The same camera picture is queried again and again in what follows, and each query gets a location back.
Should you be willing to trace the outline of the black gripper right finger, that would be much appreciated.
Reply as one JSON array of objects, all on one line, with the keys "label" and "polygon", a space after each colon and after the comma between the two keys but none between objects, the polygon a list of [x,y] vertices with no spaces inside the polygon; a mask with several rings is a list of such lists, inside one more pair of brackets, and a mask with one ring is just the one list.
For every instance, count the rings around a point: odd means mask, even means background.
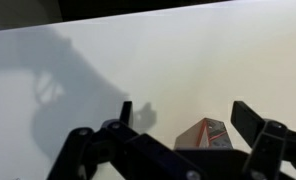
[{"label": "black gripper right finger", "polygon": [[283,174],[281,164],[296,169],[296,132],[286,125],[260,117],[245,102],[235,101],[231,124],[251,148],[242,169],[248,180],[294,180]]}]

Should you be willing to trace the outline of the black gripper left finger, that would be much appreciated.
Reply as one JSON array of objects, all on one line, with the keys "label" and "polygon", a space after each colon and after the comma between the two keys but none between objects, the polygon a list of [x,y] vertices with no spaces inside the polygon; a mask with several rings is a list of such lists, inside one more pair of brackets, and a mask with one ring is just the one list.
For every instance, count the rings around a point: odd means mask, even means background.
[{"label": "black gripper left finger", "polygon": [[72,130],[46,180],[91,180],[109,162],[125,180],[202,180],[202,171],[182,155],[131,127],[132,103],[120,117],[107,120],[95,132]]}]

